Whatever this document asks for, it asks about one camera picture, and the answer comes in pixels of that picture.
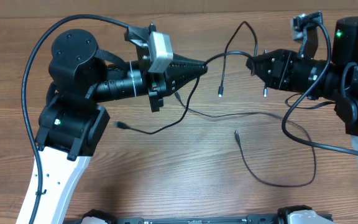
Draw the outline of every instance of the tabletop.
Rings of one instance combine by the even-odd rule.
[[[297,51],[300,45],[291,39],[290,19],[301,13],[169,14],[116,19],[144,27],[153,22],[157,30],[170,35],[175,53],[206,60],[224,51],[242,21],[254,28],[260,54],[265,49]],[[323,16],[332,38],[336,21],[358,16],[358,10],[323,11]],[[15,222],[34,162],[20,101],[24,67],[40,36],[59,19],[0,19],[0,223]],[[124,41],[125,30],[121,27],[80,20],[58,28],[41,46],[29,75],[27,105],[34,134],[52,81],[48,74],[50,47],[54,38],[68,29],[88,30],[101,49],[124,60],[136,60],[135,48]],[[316,58],[325,59],[326,46],[320,31],[319,39]],[[253,48],[252,35],[243,27],[229,50],[252,53]],[[283,116],[288,109],[284,99],[292,93],[269,90],[264,98],[262,81],[250,76],[245,63],[246,58],[241,56],[227,58],[224,96],[218,98],[223,60],[211,62],[190,107],[209,114],[262,111]],[[193,85],[194,81],[178,91],[183,100]],[[288,139],[277,119],[264,115],[211,119],[188,113],[180,124],[152,136],[112,126],[112,121],[123,121],[152,131],[176,121],[184,109],[174,96],[164,100],[164,107],[157,113],[151,113],[146,96],[101,103],[111,122],[75,189],[67,218],[80,218],[92,208],[119,217],[233,217],[276,213],[280,207],[305,204],[318,213],[333,214],[338,223],[358,223],[358,168],[354,156],[316,149],[317,176],[306,187],[270,187],[250,175],[234,139],[235,130],[250,168],[261,179],[302,184],[313,175],[311,149]],[[306,128],[316,142],[351,147],[351,138],[344,133],[344,124],[332,105],[313,111],[295,110],[290,119]],[[290,131],[306,138],[296,128]]]

